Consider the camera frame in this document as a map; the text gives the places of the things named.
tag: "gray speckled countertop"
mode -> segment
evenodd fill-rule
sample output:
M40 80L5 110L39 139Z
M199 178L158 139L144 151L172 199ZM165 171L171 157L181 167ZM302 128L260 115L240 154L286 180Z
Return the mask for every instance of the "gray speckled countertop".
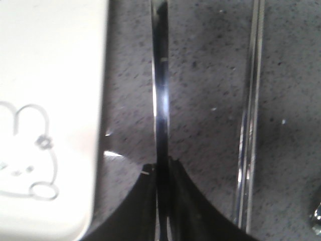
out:
M318 240L321 3L266 0L252 234ZM252 1L170 1L170 155L231 218ZM96 226L124 199L153 142L149 1L111 1L106 157Z

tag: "speckled surface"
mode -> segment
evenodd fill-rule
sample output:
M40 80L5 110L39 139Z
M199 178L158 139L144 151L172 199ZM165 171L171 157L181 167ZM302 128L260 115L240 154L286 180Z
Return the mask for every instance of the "speckled surface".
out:
M308 213L321 185L321 4L266 1L252 234L318 240ZM252 1L170 1L170 154L231 218ZM94 226L155 162L149 1L112 1L106 157Z

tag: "chrome pole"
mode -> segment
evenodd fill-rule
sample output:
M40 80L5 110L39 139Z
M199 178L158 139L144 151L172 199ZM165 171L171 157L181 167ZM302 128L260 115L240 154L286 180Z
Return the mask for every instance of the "chrome pole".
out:
M153 114L156 143L156 184L160 237L168 241L169 199L169 27L168 1L151 0Z
M247 233L251 230L253 181L256 158L257 116L262 58L264 0L254 0L244 90L234 222Z

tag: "metal object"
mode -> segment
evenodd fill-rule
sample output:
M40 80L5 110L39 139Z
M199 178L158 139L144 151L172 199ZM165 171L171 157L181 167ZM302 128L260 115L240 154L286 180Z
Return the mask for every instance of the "metal object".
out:
M312 230L316 235L321 236L321 204L316 208L311 215Z
M158 216L160 241L168 240L169 199L169 34L168 1L151 0L153 41L153 113L156 142L156 185L158 194Z
M263 22L264 0L254 0L248 59L249 69L244 92L234 213L235 224L247 233L249 233L251 229Z

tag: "black curved stand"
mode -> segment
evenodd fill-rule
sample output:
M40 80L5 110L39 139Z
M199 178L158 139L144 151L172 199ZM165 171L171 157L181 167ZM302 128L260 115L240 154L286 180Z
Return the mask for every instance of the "black curved stand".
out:
M210 204L179 161L170 159L169 164L173 241L256 241ZM84 241L155 240L156 172L151 164L144 165L142 170L115 213Z
M154 165L144 165L142 171L132 190L112 216L83 241L154 241L156 218Z

